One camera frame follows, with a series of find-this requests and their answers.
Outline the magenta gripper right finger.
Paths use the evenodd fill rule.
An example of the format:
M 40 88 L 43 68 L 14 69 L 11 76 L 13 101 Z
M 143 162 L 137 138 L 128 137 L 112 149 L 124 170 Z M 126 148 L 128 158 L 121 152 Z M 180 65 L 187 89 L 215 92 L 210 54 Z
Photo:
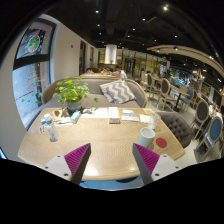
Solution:
M 145 185 L 181 169 L 167 154 L 158 155 L 136 143 L 133 144 L 132 152 Z

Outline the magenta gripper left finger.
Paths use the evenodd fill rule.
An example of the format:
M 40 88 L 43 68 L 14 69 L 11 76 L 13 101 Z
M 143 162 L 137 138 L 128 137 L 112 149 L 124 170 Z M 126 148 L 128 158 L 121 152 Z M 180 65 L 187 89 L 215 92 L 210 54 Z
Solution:
M 56 155 L 44 169 L 54 175 L 79 185 L 91 154 L 91 144 L 87 143 L 66 155 Z

